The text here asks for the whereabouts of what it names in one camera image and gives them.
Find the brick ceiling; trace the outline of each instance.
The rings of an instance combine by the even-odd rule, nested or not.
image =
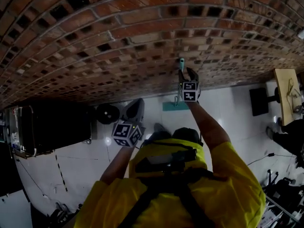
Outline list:
[[[0,0],[0,107],[172,92],[184,57],[203,88],[304,70],[304,0]]]

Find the cable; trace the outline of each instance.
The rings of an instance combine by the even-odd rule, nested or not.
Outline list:
[[[264,156],[264,157],[261,158],[261,159],[258,159],[258,160],[256,160],[256,161],[253,161],[253,162],[249,163],[247,166],[251,165],[251,164],[254,163],[254,162],[260,161],[260,160],[262,160],[262,159],[264,159],[264,158],[266,158],[266,157],[273,157],[273,156],[275,156],[275,155],[276,155],[276,156],[284,156],[284,157],[293,157],[293,158],[296,158],[296,156],[292,156],[292,155],[280,155],[280,154],[270,153],[270,154]]]
[[[43,193],[43,191],[41,190],[41,188],[37,185],[37,183],[35,182],[35,180],[32,178],[32,176],[29,174],[28,170],[24,167],[24,165],[22,164],[22,162],[20,160],[16,160],[17,162],[19,162],[22,167],[24,168],[24,170],[27,172],[27,174],[29,175],[29,177],[33,180],[33,182],[35,183],[35,185],[39,188],[39,190],[41,191],[42,195],[45,196],[45,194]]]

